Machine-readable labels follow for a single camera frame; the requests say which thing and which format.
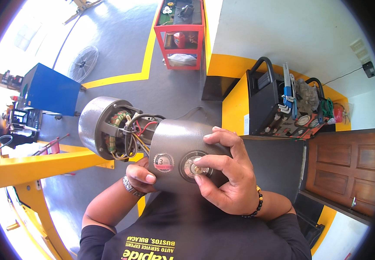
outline door frame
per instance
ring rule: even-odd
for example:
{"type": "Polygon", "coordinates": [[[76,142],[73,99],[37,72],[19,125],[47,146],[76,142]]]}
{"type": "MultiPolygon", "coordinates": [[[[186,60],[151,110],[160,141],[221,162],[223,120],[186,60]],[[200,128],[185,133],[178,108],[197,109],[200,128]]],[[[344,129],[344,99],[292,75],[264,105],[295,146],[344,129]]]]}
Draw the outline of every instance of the door frame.
{"type": "MultiPolygon", "coordinates": [[[[353,133],[375,133],[375,128],[371,128],[371,129],[362,129],[362,130],[351,130],[351,131],[339,131],[339,132],[323,132],[323,133],[317,133],[315,135],[315,138],[317,135],[336,135],[336,134],[339,134],[339,135],[342,135],[342,134],[353,134],[353,133]]],[[[366,216],[364,214],[361,214],[357,211],[353,211],[337,202],[334,202],[330,199],[327,199],[323,196],[320,196],[316,193],[313,193],[309,190],[306,190],[306,181],[307,181],[307,171],[308,171],[308,168],[309,168],[309,140],[305,140],[305,146],[306,146],[306,161],[305,161],[305,171],[304,171],[304,174],[303,174],[303,179],[301,180],[301,184],[300,184],[300,189],[299,189],[299,193],[312,199],[312,200],[315,200],[325,206],[328,206],[350,218],[353,218],[355,219],[356,221],[359,221],[363,224],[366,224],[366,225],[369,225],[370,222],[372,221],[372,217],[369,217],[369,216],[366,216]]]]}

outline hand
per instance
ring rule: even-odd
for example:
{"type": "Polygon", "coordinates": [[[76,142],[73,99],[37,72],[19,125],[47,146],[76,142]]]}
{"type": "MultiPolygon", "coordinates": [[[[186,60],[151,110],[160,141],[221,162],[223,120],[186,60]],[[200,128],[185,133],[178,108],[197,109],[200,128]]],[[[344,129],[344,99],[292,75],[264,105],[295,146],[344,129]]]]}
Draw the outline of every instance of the hand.
{"type": "Polygon", "coordinates": [[[156,183],[156,176],[148,171],[148,157],[140,159],[127,167],[129,183],[138,191],[150,193],[157,191],[153,184],[156,183]]]}
{"type": "Polygon", "coordinates": [[[236,133],[214,127],[212,134],[205,135],[207,144],[220,143],[231,148],[232,157],[226,155],[205,155],[194,164],[202,168],[222,171],[229,182],[219,189],[205,175],[195,175],[202,196],[212,204],[232,215],[250,215],[258,207],[259,195],[255,188],[254,168],[249,160],[244,142],[236,133]]]}

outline red wire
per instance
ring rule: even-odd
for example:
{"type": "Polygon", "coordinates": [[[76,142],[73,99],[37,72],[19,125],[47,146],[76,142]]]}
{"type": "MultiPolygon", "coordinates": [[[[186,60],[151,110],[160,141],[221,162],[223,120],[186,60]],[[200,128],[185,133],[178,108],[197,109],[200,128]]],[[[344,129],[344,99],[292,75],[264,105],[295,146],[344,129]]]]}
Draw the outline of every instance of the red wire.
{"type": "Polygon", "coordinates": [[[138,124],[138,120],[136,120],[135,122],[137,123],[138,131],[139,131],[139,133],[137,135],[140,136],[141,135],[141,127],[138,124]]]}
{"type": "Polygon", "coordinates": [[[141,131],[141,133],[139,133],[139,136],[142,135],[142,134],[144,133],[144,131],[147,129],[147,127],[148,127],[150,124],[152,124],[152,123],[153,123],[153,124],[154,124],[154,123],[156,124],[156,123],[158,123],[158,122],[153,121],[153,122],[149,122],[148,124],[146,124],[145,127],[144,127],[144,129],[141,131]]]}

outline warranty sticker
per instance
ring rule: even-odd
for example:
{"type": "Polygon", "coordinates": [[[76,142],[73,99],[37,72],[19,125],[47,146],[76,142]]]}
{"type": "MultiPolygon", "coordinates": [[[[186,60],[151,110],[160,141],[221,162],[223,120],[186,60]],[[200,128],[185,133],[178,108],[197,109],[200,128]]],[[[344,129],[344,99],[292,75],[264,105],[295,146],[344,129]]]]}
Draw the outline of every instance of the warranty sticker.
{"type": "Polygon", "coordinates": [[[161,172],[168,172],[174,168],[174,159],[167,153],[159,153],[154,156],[154,167],[161,172]]]}

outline red bottle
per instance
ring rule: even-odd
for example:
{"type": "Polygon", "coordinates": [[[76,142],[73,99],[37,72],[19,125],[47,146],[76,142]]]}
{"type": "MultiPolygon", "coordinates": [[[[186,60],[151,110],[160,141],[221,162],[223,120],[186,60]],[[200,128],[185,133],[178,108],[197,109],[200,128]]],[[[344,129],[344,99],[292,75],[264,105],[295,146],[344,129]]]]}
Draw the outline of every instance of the red bottle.
{"type": "Polygon", "coordinates": [[[173,35],[174,43],[179,49],[185,48],[185,35],[182,32],[177,32],[173,35]]]}

